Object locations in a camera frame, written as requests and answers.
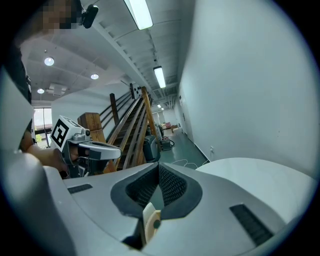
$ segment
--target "fluorescent light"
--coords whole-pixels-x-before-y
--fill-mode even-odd
[[[47,66],[52,66],[54,63],[55,63],[55,60],[52,57],[48,57],[44,60],[44,64],[46,64]]]
[[[99,76],[97,75],[97,74],[92,74],[91,75],[91,79],[93,79],[93,80],[96,80],[96,79],[98,79],[99,78]]]
[[[153,26],[146,0],[124,0],[139,30]]]
[[[153,71],[155,73],[156,79],[158,80],[160,88],[166,87],[164,72],[162,71],[162,66],[157,66],[153,68]]]

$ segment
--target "person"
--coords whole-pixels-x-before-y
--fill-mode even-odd
[[[53,33],[57,29],[71,29],[79,23],[82,15],[80,0],[49,0],[21,27],[7,51],[3,65],[23,96],[31,104],[32,80],[27,75],[22,62],[20,46],[23,42]],[[32,121],[26,128],[19,148],[23,153],[29,153],[40,160],[42,165],[56,168],[59,172],[68,171],[61,153],[57,148],[41,149],[34,144],[31,135]],[[70,158],[75,161],[78,158],[78,148],[70,148]]]

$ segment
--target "white wall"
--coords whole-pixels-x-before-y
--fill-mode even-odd
[[[179,102],[179,96],[177,96],[175,99],[174,113],[175,113],[177,124],[180,124],[183,132],[186,132],[186,124],[183,117],[183,111]]]
[[[190,40],[179,86],[206,156],[317,177],[319,73],[287,16],[269,1],[198,0]]]
[[[129,87],[124,83],[115,83],[104,86],[96,86],[63,96],[53,101],[51,104],[52,127],[56,125],[59,115],[68,117],[77,123],[78,117],[85,112],[101,113],[104,109],[106,109],[106,107],[110,106],[111,93],[114,93],[115,99],[118,99],[129,91]],[[133,101],[133,99],[130,99],[127,104],[121,108],[121,110],[118,112],[119,118],[125,113]],[[111,108],[101,116],[101,119],[110,110]],[[112,117],[112,114],[106,118],[102,125],[104,125],[110,117]],[[105,138],[109,135],[114,126],[115,122],[112,119],[103,130]]]
[[[177,124],[176,113],[173,109],[165,109],[162,112],[166,123],[170,123],[171,125]]]

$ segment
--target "green floor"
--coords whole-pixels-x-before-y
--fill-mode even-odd
[[[159,162],[171,164],[175,161],[186,159],[188,163],[194,163],[200,167],[207,160],[188,139],[187,135],[181,133],[181,129],[175,130],[174,133],[170,129],[166,129],[164,130],[164,136],[172,140],[175,145],[171,150],[161,151]],[[187,161],[179,161],[174,164],[184,166]],[[194,164],[188,164],[186,167],[196,169],[197,167]]]

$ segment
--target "robotic arm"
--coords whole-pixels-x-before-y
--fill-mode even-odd
[[[121,157],[120,148],[98,141],[92,141],[90,130],[85,129],[68,117],[59,116],[51,133],[51,140],[60,150],[63,161],[68,165],[72,178],[102,172],[109,160]],[[79,157],[72,161],[70,146],[77,145]]]

